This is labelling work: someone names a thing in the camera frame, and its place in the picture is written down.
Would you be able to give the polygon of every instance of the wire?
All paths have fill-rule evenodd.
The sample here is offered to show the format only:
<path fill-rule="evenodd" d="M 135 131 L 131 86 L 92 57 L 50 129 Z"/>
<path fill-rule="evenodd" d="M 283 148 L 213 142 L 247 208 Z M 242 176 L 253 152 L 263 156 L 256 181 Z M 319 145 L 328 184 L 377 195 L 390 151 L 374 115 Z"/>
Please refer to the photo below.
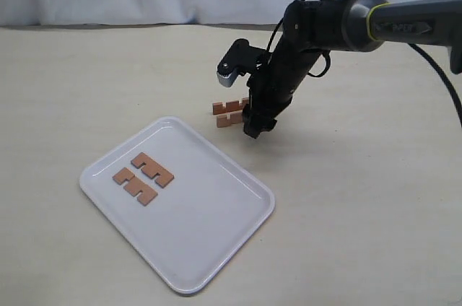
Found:
<path fill-rule="evenodd" d="M 426 53 L 422 48 L 415 44 L 408 44 L 413 48 L 419 55 L 421 55 L 425 60 L 432 66 L 432 68 L 440 75 L 441 80 L 443 81 L 443 84 L 445 84 L 446 88 L 449 91 L 449 95 L 451 99 L 453 100 L 454 106 L 456 107 L 456 112 L 457 116 L 459 117 L 459 121 L 461 123 L 462 127 L 462 104 L 461 104 L 461 99 L 457 95 L 456 89 L 454 88 L 453 84 L 450 82 L 448 76 L 445 74 L 445 72 L 441 69 L 441 67 L 436 63 L 436 61 L 428 54 Z"/>
<path fill-rule="evenodd" d="M 273 40 L 274 40 L 274 37 L 276 36 L 277 31 L 279 30 L 279 28 L 282 25 L 282 21 L 283 21 L 282 19 L 279 21 L 279 23 L 274 28 L 274 30 L 273 30 L 273 32 L 271 34 L 271 37 L 269 38 L 268 45 L 266 46 L 266 52 L 267 53 L 269 53 L 269 50 L 271 48 L 271 44 L 273 43 Z M 408 44 L 408 45 L 413 50 L 415 50 L 419 55 L 421 55 L 430 64 L 430 66 L 437 72 L 437 74 L 440 76 L 441 80 L 443 81 L 443 84 L 446 86 L 446 88 L 449 91 L 449 95 L 450 95 L 450 97 L 451 97 L 451 99 L 453 101 L 454 107 L 456 108 L 457 116 L 459 118 L 459 122 L 460 122 L 461 127 L 462 127 L 462 103 L 461 103 L 461 99 L 459 98 L 459 96 L 458 96 L 458 94 L 456 92 L 456 89 L 454 88 L 453 84 L 449 80 L 448 76 L 441 69 L 441 67 L 438 65 L 438 63 L 427 52 L 425 52 L 422 48 L 420 48 L 419 46 L 417 46 L 415 44 Z M 330 57 L 328 59 L 326 58 L 326 65 L 327 65 L 327 63 L 329 65 L 329 67 L 330 67 L 330 65 L 331 65 Z M 312 75 L 312 74 L 308 74 L 308 75 L 310 75 L 311 77 L 322 77 L 327 72 L 327 70 L 328 70 L 328 67 L 326 67 L 326 69 L 319 76 Z"/>

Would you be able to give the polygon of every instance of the white tray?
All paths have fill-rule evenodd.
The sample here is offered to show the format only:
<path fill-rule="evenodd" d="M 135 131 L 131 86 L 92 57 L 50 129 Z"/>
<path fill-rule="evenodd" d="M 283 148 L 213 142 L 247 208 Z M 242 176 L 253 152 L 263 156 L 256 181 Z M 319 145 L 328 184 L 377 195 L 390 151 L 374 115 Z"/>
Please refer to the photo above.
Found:
<path fill-rule="evenodd" d="M 175 178 L 165 188 L 131 165 L 144 152 Z M 152 186 L 147 206 L 113 179 Z M 170 288 L 205 287 L 274 210 L 273 193 L 178 118 L 165 117 L 87 167 L 82 190 Z"/>

